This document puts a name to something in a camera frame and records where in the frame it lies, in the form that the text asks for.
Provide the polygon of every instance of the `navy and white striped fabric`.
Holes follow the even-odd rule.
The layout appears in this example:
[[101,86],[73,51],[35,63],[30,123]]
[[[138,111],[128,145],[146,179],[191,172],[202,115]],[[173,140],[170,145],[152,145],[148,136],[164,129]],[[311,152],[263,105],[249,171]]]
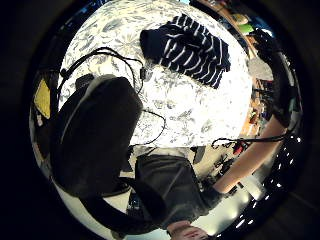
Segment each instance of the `navy and white striped fabric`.
[[140,43],[145,58],[218,88],[230,70],[228,44],[185,14],[159,29],[143,30]]

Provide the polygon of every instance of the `white patterned tablecloth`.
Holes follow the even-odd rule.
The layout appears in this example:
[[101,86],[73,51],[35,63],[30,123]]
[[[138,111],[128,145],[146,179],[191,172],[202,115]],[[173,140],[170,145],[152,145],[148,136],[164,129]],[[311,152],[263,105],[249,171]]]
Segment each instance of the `white patterned tablecloth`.
[[[231,70],[223,74],[218,89],[203,86],[186,75],[151,64],[143,57],[140,32],[159,28],[182,13],[229,44]],[[139,97],[144,109],[165,117],[167,121],[162,135],[149,146],[202,146],[220,137],[238,137],[247,115],[252,89],[247,55],[236,39],[210,16],[175,0],[113,0],[99,8],[81,26],[68,47],[62,68],[68,69],[81,56],[102,46],[109,46],[123,56],[140,59],[147,67],[147,79]],[[138,77],[141,65],[137,62],[130,64]],[[62,88],[60,107],[75,91],[75,80],[87,73],[94,76],[124,76],[133,85],[130,69],[122,61],[104,55],[94,56],[66,82]],[[162,126],[161,118],[143,112],[131,144],[153,140]]]

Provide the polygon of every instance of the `black backpack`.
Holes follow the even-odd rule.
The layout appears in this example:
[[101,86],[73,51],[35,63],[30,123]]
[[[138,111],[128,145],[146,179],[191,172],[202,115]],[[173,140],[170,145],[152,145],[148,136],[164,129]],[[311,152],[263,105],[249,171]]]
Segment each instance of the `black backpack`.
[[[118,177],[141,112],[142,103],[128,80],[105,75],[77,89],[53,118],[54,182],[79,198],[102,225],[126,234],[158,228],[166,211],[162,198],[147,184]],[[103,200],[119,182],[135,189],[152,221],[133,218]]]

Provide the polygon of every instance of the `black cable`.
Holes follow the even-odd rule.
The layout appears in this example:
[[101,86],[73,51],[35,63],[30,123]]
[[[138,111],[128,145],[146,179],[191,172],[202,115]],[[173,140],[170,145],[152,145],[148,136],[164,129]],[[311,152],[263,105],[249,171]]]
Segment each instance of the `black cable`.
[[245,142],[245,143],[250,143],[250,142],[251,143],[252,142],[279,142],[279,141],[282,141],[282,140],[290,137],[290,135],[294,131],[296,125],[297,124],[295,124],[292,129],[287,130],[287,132],[285,134],[277,135],[277,136],[273,136],[273,137],[266,137],[266,138],[237,138],[237,139],[218,138],[218,139],[216,139],[216,140],[214,140],[212,142],[211,147],[213,147],[214,144],[217,141],[220,141],[220,140],[226,140],[226,141],[229,141],[229,142]]
[[159,115],[159,114],[157,114],[157,113],[151,112],[151,111],[149,111],[149,110],[142,110],[142,111],[143,111],[143,112],[150,113],[150,114],[153,114],[153,115],[155,115],[155,116],[158,116],[158,117],[162,118],[162,119],[163,119],[163,127],[162,127],[162,130],[161,130],[160,134],[159,134],[155,139],[153,139],[152,141],[145,142],[145,143],[137,143],[137,144],[134,144],[134,145],[131,146],[131,149],[133,149],[133,147],[134,147],[134,146],[137,146],[137,145],[147,145],[147,144],[149,144],[149,143],[153,143],[154,141],[156,141],[156,140],[161,136],[161,134],[163,133],[163,131],[164,131],[164,129],[166,128],[166,125],[167,125],[166,119],[165,119],[163,116],[161,116],[161,115]]
[[[72,73],[82,64],[84,63],[87,59],[89,59],[90,57],[92,56],[96,56],[96,55],[107,55],[107,56],[112,56],[112,57],[116,57],[118,59],[120,59],[121,61],[123,61],[129,68],[130,68],[130,71],[132,73],[132,78],[133,78],[133,87],[135,88],[135,83],[136,83],[136,78],[135,78],[135,74],[134,74],[134,71],[132,69],[132,66],[126,61],[126,60],[130,60],[130,61],[136,61],[136,62],[139,62],[141,64],[141,69],[140,69],[140,79],[141,79],[141,87],[139,89],[139,91],[137,92],[137,94],[139,94],[143,88],[143,80],[145,79],[146,77],[146,70],[143,66],[143,63],[139,60],[139,59],[134,59],[134,58],[127,58],[127,57],[124,57],[122,55],[120,55],[117,51],[113,50],[112,48],[110,47],[100,47],[100,48],[97,48],[95,50],[93,50],[92,52],[82,56],[81,58],[79,58],[77,61],[75,61],[70,67],[68,70],[66,69],[62,69],[61,72],[60,72],[60,75],[62,76],[62,81],[59,85],[59,87],[57,88],[57,99],[55,99],[57,102],[59,102],[60,100],[60,96],[61,96],[61,90],[62,90],[62,87],[63,85],[65,84],[65,82],[70,78],[70,76],[72,75]],[[58,104],[56,104],[57,106],[57,109],[55,109],[55,112],[54,113],[58,113]]]

